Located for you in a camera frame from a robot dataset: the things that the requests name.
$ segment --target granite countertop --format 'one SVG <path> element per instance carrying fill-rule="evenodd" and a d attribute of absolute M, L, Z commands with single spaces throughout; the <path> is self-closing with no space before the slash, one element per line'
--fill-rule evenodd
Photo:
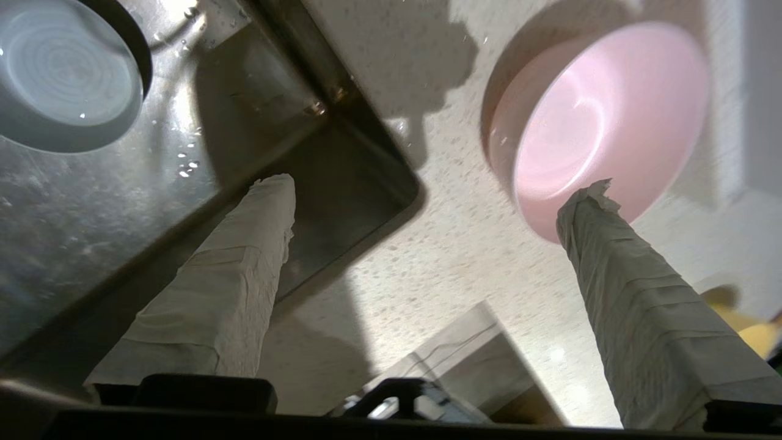
<path fill-rule="evenodd" d="M 752 252 L 753 243 L 782 241 L 763 235 L 782 219 L 782 202 L 745 189 L 738 160 L 739 2 L 307 4 L 403 147 L 424 200 L 324 290 L 275 310 L 261 374 L 278 388 L 281 412 L 322 413 L 486 300 L 570 424 L 620 426 L 572 266 L 515 212 L 481 139 L 492 105 L 531 54 L 633 21 L 688 29 L 713 76 L 701 142 L 681 178 L 636 222 L 639 234 L 696 290 L 736 283 L 745 312 L 770 317 L 782 307 L 769 293 L 780 276 L 762 270 L 774 256 Z"/>

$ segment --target paper towel wrapping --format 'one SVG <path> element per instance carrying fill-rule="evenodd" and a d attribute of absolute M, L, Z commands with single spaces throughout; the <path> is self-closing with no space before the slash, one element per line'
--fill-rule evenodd
<path fill-rule="evenodd" d="M 85 385 L 137 385 L 154 373 L 255 377 L 295 208 L 289 175 L 256 182 Z"/>
<path fill-rule="evenodd" d="M 557 233 L 622 424 L 696 431 L 712 400 L 782 405 L 782 378 L 619 217 L 609 182 L 576 192 Z"/>

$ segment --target stainless steel sink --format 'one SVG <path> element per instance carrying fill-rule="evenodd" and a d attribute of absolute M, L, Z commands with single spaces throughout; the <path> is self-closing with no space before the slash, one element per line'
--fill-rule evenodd
<path fill-rule="evenodd" d="M 131 131 L 78 155 L 0 137 L 0 414 L 38 428 L 88 401 L 82 380 L 253 180 L 296 181 L 278 301 L 420 200 L 299 2 L 120 4 L 102 13 L 132 17 L 152 60 Z"/>

